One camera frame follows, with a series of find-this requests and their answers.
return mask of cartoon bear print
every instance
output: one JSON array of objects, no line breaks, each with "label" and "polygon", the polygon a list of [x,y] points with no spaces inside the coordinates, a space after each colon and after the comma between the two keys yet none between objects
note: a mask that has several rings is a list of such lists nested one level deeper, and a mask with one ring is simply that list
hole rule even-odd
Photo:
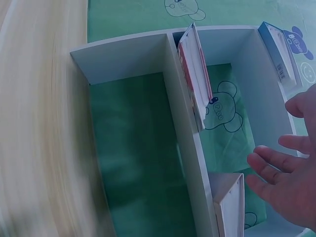
[{"label": "cartoon bear print", "polygon": [[213,130],[221,125],[228,132],[236,132],[241,128],[243,118],[236,112],[236,94],[237,87],[233,83],[222,81],[218,85],[217,92],[213,93],[213,99],[206,107],[206,130]]},{"label": "cartoon bear print", "polygon": [[309,60],[314,59],[313,54],[307,49],[307,46],[303,40],[302,31],[298,27],[293,26],[292,32],[284,30],[284,34],[293,53],[303,53]]},{"label": "cartoon bear print", "polygon": [[173,17],[190,16],[195,21],[205,18],[205,12],[198,8],[196,0],[165,0],[164,7]]},{"label": "cartoon bear print", "polygon": [[255,213],[253,212],[246,212],[245,213],[245,224],[244,224],[244,229],[248,229],[250,227],[253,227],[257,224],[258,217]]}]

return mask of white shelf organizer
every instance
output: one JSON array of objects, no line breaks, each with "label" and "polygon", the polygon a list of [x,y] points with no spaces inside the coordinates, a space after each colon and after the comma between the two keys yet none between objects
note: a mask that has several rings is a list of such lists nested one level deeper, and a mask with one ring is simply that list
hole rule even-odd
[{"label": "white shelf organizer", "polygon": [[[231,63],[255,144],[297,155],[277,143],[279,136],[295,134],[295,128],[284,108],[284,91],[257,27],[197,29],[206,64]],[[218,237],[204,154],[176,48],[184,31],[171,29],[101,40],[74,49],[71,55],[90,84],[163,72],[197,235]],[[267,221],[246,230],[245,236],[296,237],[303,230],[267,205]]]}]

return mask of wood grain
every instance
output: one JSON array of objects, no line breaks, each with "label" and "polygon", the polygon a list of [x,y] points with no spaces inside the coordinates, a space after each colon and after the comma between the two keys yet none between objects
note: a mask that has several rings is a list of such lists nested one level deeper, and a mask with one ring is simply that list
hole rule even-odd
[{"label": "wood grain", "polygon": [[0,236],[115,236],[85,78],[86,0],[0,2]]}]

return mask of notebook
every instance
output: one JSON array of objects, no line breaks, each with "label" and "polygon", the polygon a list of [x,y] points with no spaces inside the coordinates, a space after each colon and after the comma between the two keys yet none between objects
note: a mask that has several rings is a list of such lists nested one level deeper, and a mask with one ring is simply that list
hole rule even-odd
[{"label": "notebook", "polygon": [[243,237],[244,177],[242,173],[209,173],[220,237]]},{"label": "notebook", "polygon": [[198,131],[205,129],[206,107],[212,99],[212,90],[207,73],[198,32],[194,23],[184,32],[178,45],[178,54],[187,82]]}]

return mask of barcode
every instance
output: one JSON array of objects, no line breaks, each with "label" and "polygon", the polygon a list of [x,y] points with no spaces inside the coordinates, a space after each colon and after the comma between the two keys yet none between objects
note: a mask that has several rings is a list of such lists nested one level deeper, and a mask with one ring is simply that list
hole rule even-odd
[{"label": "barcode", "polygon": [[284,71],[283,71],[282,64],[277,65],[276,70],[277,70],[277,73],[278,73],[278,76],[279,76],[280,80],[285,79],[285,74],[284,74]]}]

